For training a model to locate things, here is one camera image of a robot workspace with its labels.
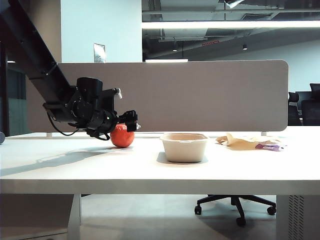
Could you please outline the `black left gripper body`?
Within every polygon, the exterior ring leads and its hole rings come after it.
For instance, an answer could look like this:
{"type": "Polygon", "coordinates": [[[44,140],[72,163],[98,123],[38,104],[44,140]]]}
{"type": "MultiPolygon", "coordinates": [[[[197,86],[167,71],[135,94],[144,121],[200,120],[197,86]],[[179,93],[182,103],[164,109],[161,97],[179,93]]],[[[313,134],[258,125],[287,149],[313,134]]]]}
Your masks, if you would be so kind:
{"type": "Polygon", "coordinates": [[[115,110],[94,110],[89,122],[86,125],[86,133],[90,137],[100,137],[101,134],[108,135],[117,124],[125,123],[128,113],[118,115],[115,110]]]}

